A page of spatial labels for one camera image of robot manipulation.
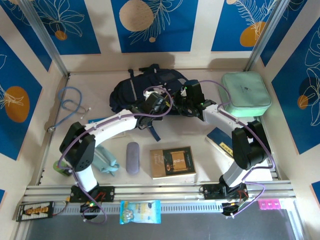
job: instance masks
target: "purple cable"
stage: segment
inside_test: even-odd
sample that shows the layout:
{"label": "purple cable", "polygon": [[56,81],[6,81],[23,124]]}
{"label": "purple cable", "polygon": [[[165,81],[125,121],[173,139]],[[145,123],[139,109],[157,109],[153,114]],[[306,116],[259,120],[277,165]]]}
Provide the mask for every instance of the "purple cable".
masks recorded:
{"label": "purple cable", "polygon": [[225,86],[223,86],[222,84],[216,82],[216,81],[213,81],[213,80],[203,80],[203,81],[200,81],[199,83],[214,83],[214,84],[217,84],[219,85],[220,87],[222,87],[226,93],[228,94],[228,97],[229,97],[229,101],[228,102],[224,102],[224,103],[220,103],[218,106],[217,106],[217,110],[219,111],[219,113],[221,113],[222,115],[228,117],[229,119],[233,120],[234,122],[236,122],[237,124],[243,126],[246,130],[248,130],[252,136],[258,141],[258,143],[261,145],[261,147],[263,148],[263,150],[266,152],[268,158],[270,159],[271,161],[271,166],[257,166],[257,167],[253,167],[251,168],[245,175],[244,177],[242,178],[242,182],[245,183],[245,184],[249,184],[249,185],[257,185],[257,186],[261,186],[262,187],[262,191],[254,198],[254,200],[252,200],[248,205],[246,205],[244,208],[242,208],[240,211],[238,211],[237,213],[235,213],[233,215],[233,217],[235,217],[236,215],[238,215],[239,213],[241,213],[243,210],[245,210],[246,208],[248,208],[251,204],[253,204],[255,201],[257,201],[258,198],[260,198],[260,196],[265,192],[266,190],[266,187],[265,185],[263,185],[262,183],[257,183],[257,182],[250,182],[250,181],[246,181],[246,178],[249,176],[249,174],[253,171],[253,170],[256,170],[256,169],[273,169],[275,168],[276,166],[276,163],[275,163],[275,160],[274,158],[272,157],[271,153],[269,152],[269,150],[267,149],[266,145],[264,145],[264,143],[261,141],[261,139],[255,134],[254,131],[251,130],[251,128],[249,128],[246,124],[244,124],[243,122],[241,122],[238,118],[234,117],[233,115],[231,114],[228,114],[226,113],[225,111],[221,111],[220,110],[220,107],[221,106],[224,106],[224,105],[227,105],[229,103],[231,103],[231,95],[230,95],[230,92],[228,91],[228,89],[225,88]]}
{"label": "purple cable", "polygon": [[71,168],[71,167],[63,167],[61,166],[61,162],[62,160],[65,158],[65,156],[67,155],[67,153],[70,151],[70,149],[73,147],[73,145],[75,145],[84,135],[88,134],[88,133],[91,133],[92,131],[96,130],[97,128],[100,128],[106,124],[109,124],[109,123],[112,123],[114,121],[117,121],[119,119],[124,119],[124,118],[128,118],[128,117],[135,117],[135,116],[142,116],[142,117],[150,117],[150,118],[159,118],[159,117],[163,117],[165,115],[167,115],[172,106],[173,106],[173,101],[172,101],[172,98],[170,96],[170,94],[167,92],[166,89],[162,88],[162,87],[159,87],[159,86],[150,86],[150,87],[147,87],[144,92],[146,92],[147,90],[149,89],[159,89],[163,92],[165,92],[165,94],[169,97],[169,100],[170,100],[170,107],[168,108],[168,110],[162,114],[159,114],[159,115],[151,115],[151,114],[145,114],[145,113],[131,113],[131,114],[125,114],[125,115],[122,115],[122,116],[115,116],[114,118],[111,118],[111,119],[108,119],[100,124],[98,124],[97,126],[95,127],[91,127],[90,129],[84,131],[83,133],[81,133],[79,136],[77,136],[71,143],[70,145],[64,150],[64,152],[62,153],[59,161],[58,161],[58,168],[60,169],[66,169],[66,170],[71,170],[72,171],[72,175],[74,177],[74,179],[76,180],[76,183],[78,185],[78,187],[81,189],[81,191],[92,201],[94,202],[97,207],[103,212],[104,214],[104,221],[102,222],[92,222],[92,221],[87,221],[89,223],[92,223],[92,224],[104,224],[106,221],[107,221],[107,213],[105,212],[105,210],[103,209],[103,207],[93,198],[91,197],[87,192],[86,190],[84,189],[84,187],[81,185],[80,181],[78,180],[77,176],[76,176],[76,173],[75,171]]}

